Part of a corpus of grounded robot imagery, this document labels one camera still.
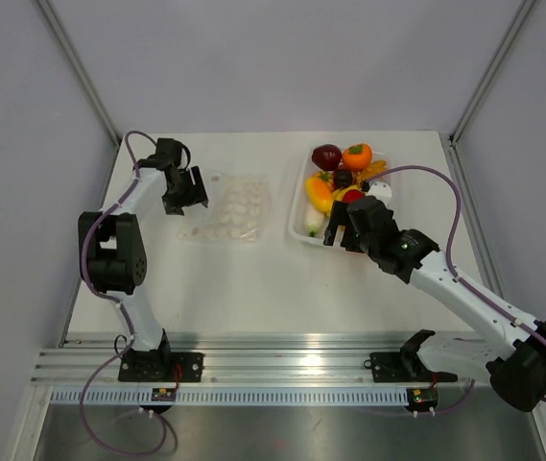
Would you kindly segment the yellow orange mango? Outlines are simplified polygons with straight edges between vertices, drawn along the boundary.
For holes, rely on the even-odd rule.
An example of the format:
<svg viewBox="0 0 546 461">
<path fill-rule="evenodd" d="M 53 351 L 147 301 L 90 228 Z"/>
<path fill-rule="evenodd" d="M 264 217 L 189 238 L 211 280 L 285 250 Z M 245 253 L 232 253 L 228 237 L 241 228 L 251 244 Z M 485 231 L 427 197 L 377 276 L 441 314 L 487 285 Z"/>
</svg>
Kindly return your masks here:
<svg viewBox="0 0 546 461">
<path fill-rule="evenodd" d="M 332 191 L 327 182 L 311 177 L 305 181 L 305 190 L 313 207 L 324 214 L 329 214 L 334 204 Z"/>
</svg>

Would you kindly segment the dark purple fig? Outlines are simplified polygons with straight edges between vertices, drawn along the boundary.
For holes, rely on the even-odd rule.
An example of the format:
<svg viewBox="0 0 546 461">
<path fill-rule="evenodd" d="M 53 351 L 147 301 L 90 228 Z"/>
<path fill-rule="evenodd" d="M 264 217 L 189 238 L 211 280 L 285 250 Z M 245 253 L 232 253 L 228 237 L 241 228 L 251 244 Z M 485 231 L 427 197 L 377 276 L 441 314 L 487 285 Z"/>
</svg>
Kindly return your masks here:
<svg viewBox="0 0 546 461">
<path fill-rule="evenodd" d="M 354 184 L 353 172 L 347 168 L 338 168 L 333 172 L 333 183 L 336 189 L 345 189 Z"/>
</svg>

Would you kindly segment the clear polka dot zip bag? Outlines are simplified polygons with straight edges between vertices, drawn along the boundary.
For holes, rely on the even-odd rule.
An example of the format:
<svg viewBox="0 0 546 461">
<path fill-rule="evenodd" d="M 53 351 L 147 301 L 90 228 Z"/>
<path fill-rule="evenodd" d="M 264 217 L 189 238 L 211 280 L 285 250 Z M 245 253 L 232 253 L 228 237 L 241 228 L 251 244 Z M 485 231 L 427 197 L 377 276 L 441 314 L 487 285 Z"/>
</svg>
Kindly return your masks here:
<svg viewBox="0 0 546 461">
<path fill-rule="evenodd" d="M 207 170 L 202 178 L 208 205 L 186 210 L 177 238 L 215 244 L 259 241 L 272 211 L 267 178 Z"/>
</svg>

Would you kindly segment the orange persimmon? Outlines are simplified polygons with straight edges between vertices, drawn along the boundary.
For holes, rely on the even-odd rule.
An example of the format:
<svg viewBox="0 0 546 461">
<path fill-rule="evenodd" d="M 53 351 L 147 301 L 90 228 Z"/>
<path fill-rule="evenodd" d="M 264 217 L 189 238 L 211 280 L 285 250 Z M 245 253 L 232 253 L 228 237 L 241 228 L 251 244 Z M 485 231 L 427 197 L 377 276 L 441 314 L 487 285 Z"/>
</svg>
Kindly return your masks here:
<svg viewBox="0 0 546 461">
<path fill-rule="evenodd" d="M 358 143 L 347 147 L 342 153 L 342 161 L 346 168 L 352 171 L 362 171 L 372 162 L 373 152 L 366 143 Z"/>
</svg>

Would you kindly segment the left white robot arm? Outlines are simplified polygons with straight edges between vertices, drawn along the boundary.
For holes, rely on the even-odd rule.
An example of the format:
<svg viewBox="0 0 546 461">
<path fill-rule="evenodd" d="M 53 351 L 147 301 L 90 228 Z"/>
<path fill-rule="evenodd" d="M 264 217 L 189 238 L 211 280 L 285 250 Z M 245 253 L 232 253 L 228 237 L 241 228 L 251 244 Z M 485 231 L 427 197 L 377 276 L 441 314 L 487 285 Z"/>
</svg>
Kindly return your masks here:
<svg viewBox="0 0 546 461">
<path fill-rule="evenodd" d="M 185 144 L 160 137 L 153 145 L 152 155 L 132 161 L 131 182 L 114 203 L 80 215 L 80 272 L 95 297 L 113 304 L 127 330 L 125 346 L 116 350 L 119 381 L 197 383 L 203 354 L 172 350 L 145 293 L 148 259 L 140 222 L 152 206 L 181 216 L 190 206 L 207 206 L 209 199 Z"/>
</svg>

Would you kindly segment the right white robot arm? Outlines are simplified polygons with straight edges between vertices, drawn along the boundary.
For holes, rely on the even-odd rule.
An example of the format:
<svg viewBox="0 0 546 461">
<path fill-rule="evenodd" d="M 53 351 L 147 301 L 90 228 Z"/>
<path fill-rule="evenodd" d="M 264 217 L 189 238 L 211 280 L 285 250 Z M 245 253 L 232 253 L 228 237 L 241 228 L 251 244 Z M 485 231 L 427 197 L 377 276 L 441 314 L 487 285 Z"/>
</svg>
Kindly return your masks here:
<svg viewBox="0 0 546 461">
<path fill-rule="evenodd" d="M 507 303 L 464 277 L 439 245 L 419 230 L 400 229 L 391 209 L 372 196 L 332 206 L 324 238 L 344 227 L 353 246 L 379 269 L 428 294 L 478 332 L 487 347 L 438 342 L 416 333 L 401 349 L 401 369 L 412 380 L 447 373 L 487 382 L 511 407 L 530 412 L 546 401 L 546 320 Z"/>
</svg>

